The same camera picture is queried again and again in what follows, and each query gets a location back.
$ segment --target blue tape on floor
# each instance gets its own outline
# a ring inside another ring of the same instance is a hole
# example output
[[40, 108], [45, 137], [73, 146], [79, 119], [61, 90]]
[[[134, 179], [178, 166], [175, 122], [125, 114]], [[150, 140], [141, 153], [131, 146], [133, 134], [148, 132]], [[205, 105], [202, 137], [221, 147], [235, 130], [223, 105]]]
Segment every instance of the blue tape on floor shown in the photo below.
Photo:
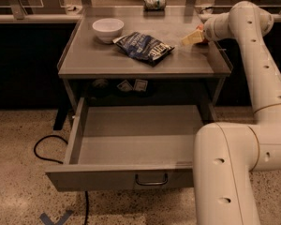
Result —
[[[63, 225], [72, 214], [73, 211], [66, 210], [66, 213], [59, 219], [59, 221], [55, 225]], [[43, 213], [39, 218], [45, 225], [54, 225], [54, 223], [50, 220], [48, 215], [45, 213]]]

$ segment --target cable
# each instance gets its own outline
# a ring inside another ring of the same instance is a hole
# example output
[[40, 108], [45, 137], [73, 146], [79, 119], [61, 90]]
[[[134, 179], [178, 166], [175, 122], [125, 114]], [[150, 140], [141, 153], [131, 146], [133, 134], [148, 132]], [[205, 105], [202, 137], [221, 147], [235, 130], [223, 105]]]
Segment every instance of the cable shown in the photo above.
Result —
[[90, 209], [90, 202], [88, 200], [88, 192], [85, 191], [85, 217], [84, 217], [84, 225], [87, 225], [87, 219], [88, 219], [88, 213], [89, 213], [89, 209]]
[[[48, 138], [58, 138], [58, 139], [61, 139], [62, 141], [64, 141], [65, 144], [67, 144], [67, 140], [64, 139], [64, 138], [61, 137], [61, 136], [58, 136], [58, 135], [48, 135], [48, 136], [45, 136], [45, 137], [41, 138], [40, 140], [38, 140], [37, 143], [36, 143], [35, 146], [34, 146], [34, 153], [35, 153], [36, 157], [39, 158], [39, 159], [42, 159], [42, 160], [53, 161], [53, 162], [57, 162], [57, 163], [59, 163], [59, 164], [63, 164], [63, 162], [60, 161], [60, 160], [56, 160], [56, 159], [52, 159], [52, 158], [47, 158], [47, 157], [42, 157], [42, 156], [40, 156], [40, 155], [37, 153], [37, 146], [38, 146], [42, 141], [44, 141], [45, 139], [48, 139]], [[84, 225], [87, 225], [90, 203], [89, 203], [89, 200], [88, 200], [88, 192], [87, 192], [87, 191], [84, 191], [84, 194], [85, 194], [85, 203], [86, 203], [86, 205], [85, 205]]]
[[47, 158], [47, 157], [41, 157], [38, 153], [37, 153], [37, 146], [45, 139], [48, 139], [48, 138], [58, 138], [58, 139], [61, 139], [62, 141], [64, 141], [66, 144], [67, 144], [67, 140], [65, 140], [63, 137], [61, 136], [58, 136], [58, 135], [48, 135], [48, 136], [45, 136], [43, 138], [41, 138], [40, 140], [37, 141], [37, 143], [35, 144], [35, 147], [34, 147], [34, 153], [35, 155], [39, 158], [39, 159], [42, 159], [42, 160], [46, 160], [46, 161], [53, 161], [53, 162], [57, 162], [59, 164], [63, 164], [62, 161], [59, 161], [59, 160], [55, 160], [55, 159], [51, 159], [51, 158]]

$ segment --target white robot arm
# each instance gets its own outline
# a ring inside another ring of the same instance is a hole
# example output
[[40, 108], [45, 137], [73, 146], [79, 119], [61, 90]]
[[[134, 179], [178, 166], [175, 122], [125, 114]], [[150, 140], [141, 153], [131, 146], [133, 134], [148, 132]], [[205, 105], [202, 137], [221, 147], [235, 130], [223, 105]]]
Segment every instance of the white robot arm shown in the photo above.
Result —
[[208, 40], [237, 40], [256, 123], [212, 123], [196, 135], [198, 225], [260, 224], [249, 172], [281, 169], [281, 74], [262, 37], [273, 23], [270, 13], [241, 2], [204, 24]]

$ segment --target open drawer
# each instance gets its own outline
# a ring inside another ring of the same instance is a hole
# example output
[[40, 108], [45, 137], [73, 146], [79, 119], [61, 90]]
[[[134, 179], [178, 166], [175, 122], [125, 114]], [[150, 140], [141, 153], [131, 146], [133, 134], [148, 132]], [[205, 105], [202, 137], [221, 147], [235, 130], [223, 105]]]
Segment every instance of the open drawer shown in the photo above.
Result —
[[46, 170], [59, 191], [193, 186], [194, 105], [89, 107], [79, 101], [63, 165]]

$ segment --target gray metal cabinet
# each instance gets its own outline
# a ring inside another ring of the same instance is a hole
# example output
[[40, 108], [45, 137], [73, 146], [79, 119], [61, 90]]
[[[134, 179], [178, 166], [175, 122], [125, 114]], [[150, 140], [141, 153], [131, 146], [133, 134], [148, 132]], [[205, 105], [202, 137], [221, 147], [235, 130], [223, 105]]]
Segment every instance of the gray metal cabinet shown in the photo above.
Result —
[[[91, 24], [104, 17], [123, 20], [124, 34], [149, 33], [175, 49], [155, 67], [128, 58], [95, 38]], [[199, 23], [192, 7], [154, 13], [143, 7], [87, 8], [59, 70], [76, 114], [64, 164], [46, 170], [58, 190], [193, 186], [194, 136], [230, 75], [214, 43], [179, 45]], [[89, 99], [82, 88], [100, 78], [145, 79], [155, 83], [156, 90], [149, 97]]]

